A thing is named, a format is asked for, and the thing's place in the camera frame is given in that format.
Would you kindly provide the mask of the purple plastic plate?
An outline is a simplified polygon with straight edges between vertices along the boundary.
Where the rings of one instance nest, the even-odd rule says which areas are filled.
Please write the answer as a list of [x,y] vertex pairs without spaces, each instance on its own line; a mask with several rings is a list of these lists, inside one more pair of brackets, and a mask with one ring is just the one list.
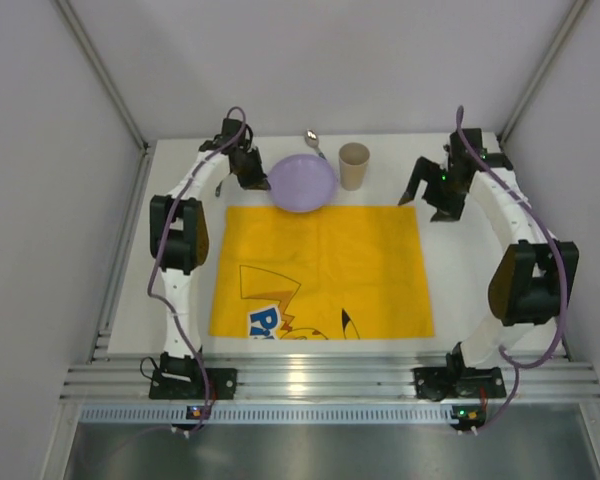
[[329,204],[338,180],[327,160],[294,154],[278,161],[268,173],[272,203],[287,212],[308,213]]

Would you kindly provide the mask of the beige paper cup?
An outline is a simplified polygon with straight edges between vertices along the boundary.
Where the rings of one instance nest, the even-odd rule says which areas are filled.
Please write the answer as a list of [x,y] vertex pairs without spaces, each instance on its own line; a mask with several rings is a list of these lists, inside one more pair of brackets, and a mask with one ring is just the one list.
[[347,191],[358,190],[370,160],[369,149],[361,143],[350,142],[340,148],[338,156],[342,188]]

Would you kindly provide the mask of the yellow pikachu cloth placemat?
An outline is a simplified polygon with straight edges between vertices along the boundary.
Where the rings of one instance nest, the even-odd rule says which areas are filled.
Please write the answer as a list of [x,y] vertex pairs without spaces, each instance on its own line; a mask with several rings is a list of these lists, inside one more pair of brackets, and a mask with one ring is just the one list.
[[415,209],[228,208],[209,332],[251,340],[433,337]]

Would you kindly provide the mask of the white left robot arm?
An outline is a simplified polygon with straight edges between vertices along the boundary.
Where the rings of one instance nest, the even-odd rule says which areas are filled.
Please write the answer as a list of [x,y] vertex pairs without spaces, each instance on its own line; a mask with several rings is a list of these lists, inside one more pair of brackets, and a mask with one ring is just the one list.
[[190,293],[209,253],[204,196],[233,175],[244,190],[271,189],[253,131],[244,118],[227,115],[221,131],[203,142],[193,164],[169,193],[149,202],[149,248],[154,264],[147,295],[166,308],[167,336],[152,385],[176,387],[190,396],[208,394],[211,380],[204,367],[199,326],[192,320]]

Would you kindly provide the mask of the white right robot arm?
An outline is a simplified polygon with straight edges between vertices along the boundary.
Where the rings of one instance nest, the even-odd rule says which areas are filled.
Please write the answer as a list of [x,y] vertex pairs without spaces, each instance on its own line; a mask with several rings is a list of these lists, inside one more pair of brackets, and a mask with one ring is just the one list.
[[432,221],[456,222],[472,198],[489,220],[503,256],[487,288],[486,317],[447,353],[445,366],[415,369],[416,395],[437,402],[503,398],[498,359],[551,320],[563,328],[579,250],[573,242],[556,239],[534,216],[511,161],[487,151],[480,129],[456,130],[444,149],[445,164],[417,159],[400,204],[413,201],[423,186],[423,200],[435,209]]

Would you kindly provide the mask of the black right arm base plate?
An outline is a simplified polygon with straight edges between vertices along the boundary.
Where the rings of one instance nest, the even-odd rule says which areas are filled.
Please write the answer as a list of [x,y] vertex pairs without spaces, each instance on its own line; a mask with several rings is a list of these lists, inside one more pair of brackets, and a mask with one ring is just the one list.
[[441,402],[446,399],[505,398],[500,368],[468,368],[460,373],[447,367],[420,367],[413,370],[416,397]]

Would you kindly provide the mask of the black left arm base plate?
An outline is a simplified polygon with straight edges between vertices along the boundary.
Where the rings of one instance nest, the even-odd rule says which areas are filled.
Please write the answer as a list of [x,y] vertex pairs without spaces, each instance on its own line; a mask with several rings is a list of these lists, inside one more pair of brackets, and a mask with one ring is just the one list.
[[[232,400],[237,387],[238,371],[233,368],[207,368],[210,400]],[[199,370],[192,378],[155,370],[149,398],[152,400],[204,400],[205,383]]]

